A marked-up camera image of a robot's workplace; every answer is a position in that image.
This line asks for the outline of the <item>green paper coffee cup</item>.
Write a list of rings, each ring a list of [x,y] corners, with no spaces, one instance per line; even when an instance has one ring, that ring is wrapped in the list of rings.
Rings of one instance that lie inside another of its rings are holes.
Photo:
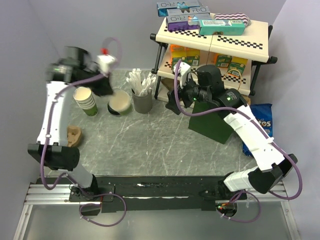
[[[122,116],[128,115],[132,111],[132,98],[124,90],[114,89],[108,102],[110,106]]]

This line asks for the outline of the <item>black plastic cup lid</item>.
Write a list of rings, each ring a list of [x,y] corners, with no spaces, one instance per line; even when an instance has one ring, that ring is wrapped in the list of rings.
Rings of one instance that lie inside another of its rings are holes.
[[[109,113],[113,116],[119,116],[120,113],[118,111],[115,111],[111,106],[110,106],[110,103],[108,102],[107,103],[107,109],[109,111]]]

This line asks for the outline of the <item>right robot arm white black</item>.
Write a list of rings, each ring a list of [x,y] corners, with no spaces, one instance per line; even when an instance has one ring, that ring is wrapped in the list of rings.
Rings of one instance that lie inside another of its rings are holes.
[[[223,199],[230,199],[240,190],[271,193],[272,188],[291,170],[299,170],[294,155],[287,154],[267,134],[240,92],[235,88],[225,88],[219,68],[212,64],[200,66],[195,74],[197,80],[193,80],[190,65],[178,61],[173,73],[173,90],[167,94],[166,108],[177,115],[189,117],[218,113],[245,143],[256,161],[256,167],[232,172],[224,178],[218,187]]]

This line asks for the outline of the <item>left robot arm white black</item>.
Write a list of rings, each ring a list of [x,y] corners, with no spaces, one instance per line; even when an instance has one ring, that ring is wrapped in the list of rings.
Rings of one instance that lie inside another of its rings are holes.
[[[113,94],[111,70],[117,58],[106,47],[97,56],[97,67],[89,70],[85,63],[90,54],[83,48],[67,46],[66,57],[48,65],[46,70],[46,103],[42,126],[35,143],[27,152],[40,164],[42,185],[52,191],[66,177],[87,201],[100,197],[94,174],[80,163],[80,151],[68,146],[70,103],[75,90],[89,90],[98,96]]]

